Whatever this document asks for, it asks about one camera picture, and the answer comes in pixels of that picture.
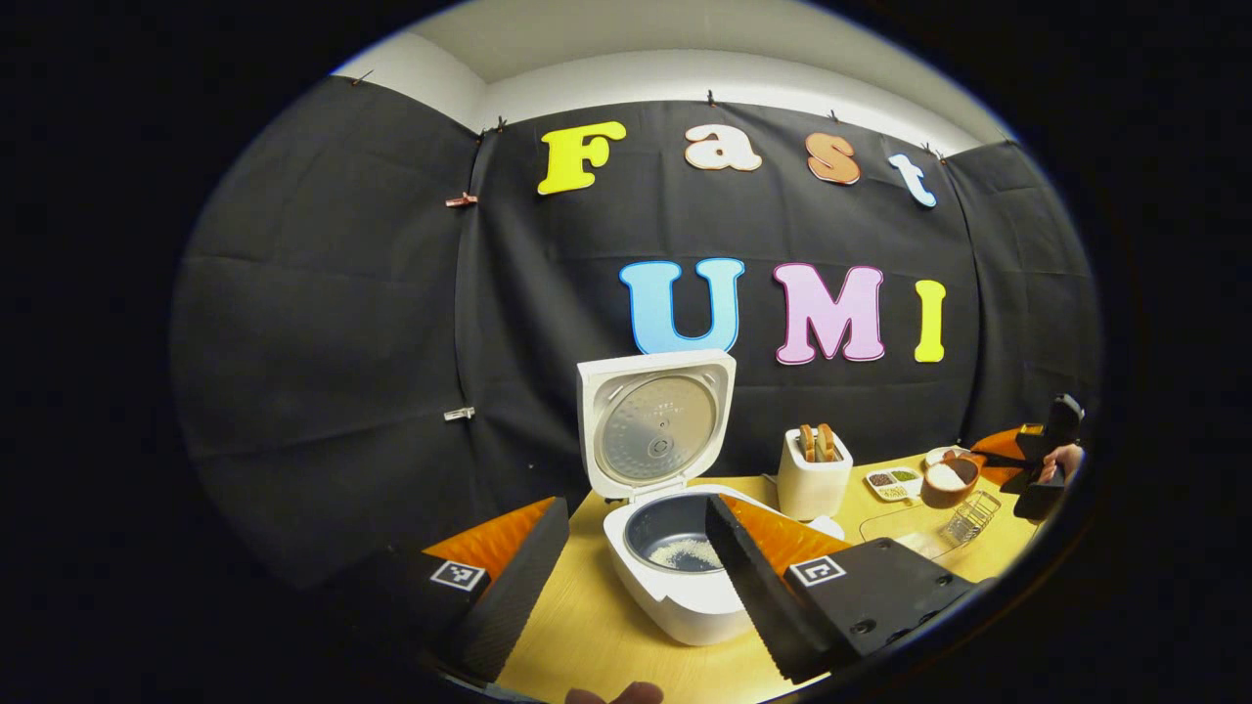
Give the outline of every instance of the white wall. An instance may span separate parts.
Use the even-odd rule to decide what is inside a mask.
[[[487,85],[464,64],[412,33],[397,33],[341,66],[409,95],[480,132],[511,123],[613,103],[704,100],[786,108],[840,120],[943,154],[982,144],[949,120],[899,95],[814,66],[749,54],[660,50],[610,54],[528,71]]]
[[[843,122],[944,154],[982,144],[939,115],[899,95],[826,70],[729,51],[666,50],[610,54],[533,70],[487,86],[481,127],[588,105],[639,100],[715,100],[788,108]]]
[[[452,54],[408,31],[399,31],[366,49],[332,75],[403,93],[478,132],[475,123],[487,84]]]

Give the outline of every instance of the open rice cooker lid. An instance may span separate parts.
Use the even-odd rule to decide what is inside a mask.
[[[591,487],[606,499],[664,496],[717,460],[735,360],[720,349],[578,365],[578,436]]]

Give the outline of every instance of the toast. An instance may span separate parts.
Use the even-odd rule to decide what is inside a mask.
[[[819,462],[834,462],[841,458],[839,450],[835,448],[835,431],[826,423],[818,426],[818,457]]]
[[[804,447],[804,461],[816,462],[816,448],[813,442],[813,428],[809,426],[800,426],[800,445]]]

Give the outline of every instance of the person's hand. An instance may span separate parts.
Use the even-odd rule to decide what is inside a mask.
[[[661,688],[650,681],[635,681],[608,704],[661,704],[665,695]],[[605,700],[585,689],[571,689],[565,695],[565,704],[605,704]]]
[[[1040,482],[1052,481],[1057,474],[1057,465],[1065,468],[1065,484],[1074,479],[1074,474],[1083,463],[1083,448],[1077,445],[1062,445],[1043,458],[1043,471],[1039,474]]]

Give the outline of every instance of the letter u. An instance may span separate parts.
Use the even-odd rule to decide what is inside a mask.
[[[709,282],[712,323],[700,337],[684,337],[674,327],[674,282],[682,267],[674,262],[639,262],[622,267],[618,278],[630,288],[630,317],[635,346],[645,355],[689,349],[730,352],[739,337],[736,279],[744,273],[739,259],[704,259],[696,274]]]

